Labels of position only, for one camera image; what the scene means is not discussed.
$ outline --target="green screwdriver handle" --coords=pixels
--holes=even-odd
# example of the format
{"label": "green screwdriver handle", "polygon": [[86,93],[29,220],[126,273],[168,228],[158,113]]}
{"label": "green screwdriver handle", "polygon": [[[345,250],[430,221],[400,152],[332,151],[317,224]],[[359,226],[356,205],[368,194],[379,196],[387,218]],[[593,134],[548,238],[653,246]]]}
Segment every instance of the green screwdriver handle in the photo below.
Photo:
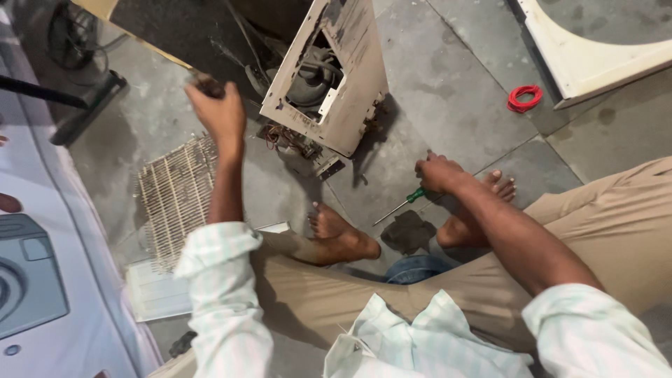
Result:
{"label": "green screwdriver handle", "polygon": [[409,203],[414,203],[415,200],[424,196],[425,194],[427,194],[427,191],[424,188],[420,187],[416,191],[414,191],[413,194],[409,194],[408,196],[406,196],[406,200],[409,201]]}

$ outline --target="shirt sleeve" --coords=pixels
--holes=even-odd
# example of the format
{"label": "shirt sleeve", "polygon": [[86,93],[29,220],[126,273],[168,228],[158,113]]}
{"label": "shirt sleeve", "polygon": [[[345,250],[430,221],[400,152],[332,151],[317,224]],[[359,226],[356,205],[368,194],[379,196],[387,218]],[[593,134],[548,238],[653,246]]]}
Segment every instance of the shirt sleeve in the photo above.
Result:
{"label": "shirt sleeve", "polygon": [[261,322],[249,253],[262,236],[243,222],[216,223],[190,233],[175,275],[188,278],[194,377],[266,377],[273,339]]}
{"label": "shirt sleeve", "polygon": [[554,377],[672,377],[646,326],[593,287],[547,289],[523,310],[523,319]]}

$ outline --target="metal grille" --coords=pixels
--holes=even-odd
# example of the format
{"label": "metal grille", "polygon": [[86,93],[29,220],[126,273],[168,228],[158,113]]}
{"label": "metal grille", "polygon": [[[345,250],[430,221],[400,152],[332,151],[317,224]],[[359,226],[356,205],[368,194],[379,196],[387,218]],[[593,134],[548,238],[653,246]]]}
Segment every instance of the metal grille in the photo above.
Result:
{"label": "metal grille", "polygon": [[197,137],[138,172],[136,189],[149,226],[154,268],[172,272],[189,232],[206,224],[217,150],[209,136]]}

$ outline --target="bare foot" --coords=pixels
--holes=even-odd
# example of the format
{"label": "bare foot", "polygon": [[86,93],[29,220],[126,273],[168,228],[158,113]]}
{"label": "bare foot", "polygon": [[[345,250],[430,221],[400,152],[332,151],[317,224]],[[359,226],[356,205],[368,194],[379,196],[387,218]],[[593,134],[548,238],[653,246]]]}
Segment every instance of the bare foot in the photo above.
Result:
{"label": "bare foot", "polygon": [[313,202],[317,214],[309,214],[314,241],[325,246],[336,261],[356,261],[380,257],[378,242],[356,229],[331,207]]}
{"label": "bare foot", "polygon": [[[515,197],[514,180],[512,178],[499,182],[501,177],[502,172],[495,170],[488,173],[481,182],[499,198],[511,202]],[[488,239],[480,229],[478,222],[464,206],[461,206],[457,214],[448,218],[446,223],[436,231],[436,241],[443,248],[489,246]]]}

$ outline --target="washing machine illustration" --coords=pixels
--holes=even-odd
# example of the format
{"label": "washing machine illustration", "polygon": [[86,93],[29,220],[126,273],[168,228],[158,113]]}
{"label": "washing machine illustration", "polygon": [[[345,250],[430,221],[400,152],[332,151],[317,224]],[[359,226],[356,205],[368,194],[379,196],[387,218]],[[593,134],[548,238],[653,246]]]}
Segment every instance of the washing machine illustration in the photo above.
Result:
{"label": "washing machine illustration", "polygon": [[47,232],[25,214],[0,215],[0,340],[68,312]]}

